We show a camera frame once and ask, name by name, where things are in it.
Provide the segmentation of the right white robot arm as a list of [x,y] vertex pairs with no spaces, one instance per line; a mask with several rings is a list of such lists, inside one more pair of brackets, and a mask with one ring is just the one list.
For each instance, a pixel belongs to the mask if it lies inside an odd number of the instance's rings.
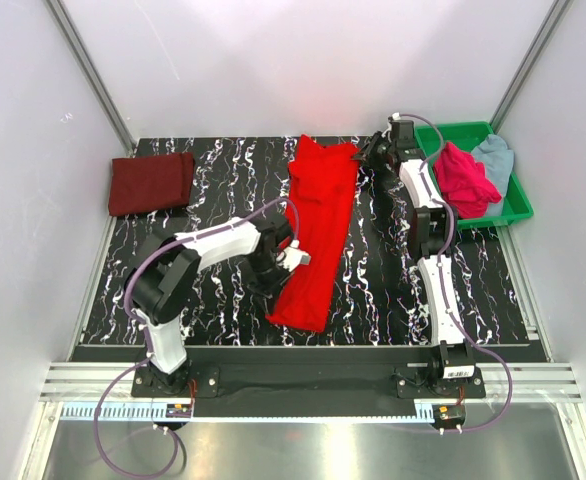
[[431,177],[431,158],[419,146],[415,122],[431,123],[415,114],[395,113],[387,127],[372,135],[355,155],[374,168],[389,168],[406,187],[413,206],[409,254],[424,283],[430,313],[430,359],[408,383],[437,397],[461,401],[474,381],[476,363],[466,331],[460,325],[452,278],[452,246],[458,216]]

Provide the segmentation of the bright red t-shirt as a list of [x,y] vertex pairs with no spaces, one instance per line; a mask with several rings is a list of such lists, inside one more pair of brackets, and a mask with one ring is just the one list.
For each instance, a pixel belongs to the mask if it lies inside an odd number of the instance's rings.
[[358,178],[358,148],[352,143],[322,146],[300,137],[289,163],[286,217],[299,228],[299,247],[310,263],[299,266],[287,282],[274,312],[275,325],[321,333],[327,323],[334,281],[349,231]]

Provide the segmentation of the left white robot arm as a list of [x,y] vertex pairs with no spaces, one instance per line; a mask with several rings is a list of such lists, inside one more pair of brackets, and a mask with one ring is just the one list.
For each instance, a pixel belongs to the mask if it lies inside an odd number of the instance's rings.
[[234,217],[204,230],[172,236],[155,233],[143,245],[142,255],[126,281],[124,309],[141,327],[147,346],[147,361],[137,380],[167,396],[188,393],[196,384],[189,373],[180,316],[203,271],[239,258],[249,291],[265,313],[272,314],[295,270],[311,260],[280,214],[272,220]]

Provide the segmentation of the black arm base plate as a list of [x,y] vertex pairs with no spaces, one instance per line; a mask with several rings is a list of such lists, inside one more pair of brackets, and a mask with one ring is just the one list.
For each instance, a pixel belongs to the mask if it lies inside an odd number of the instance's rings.
[[135,397],[191,400],[197,418],[302,419],[412,415],[416,400],[480,400],[480,370],[442,380],[433,347],[194,347],[171,380],[134,375]]

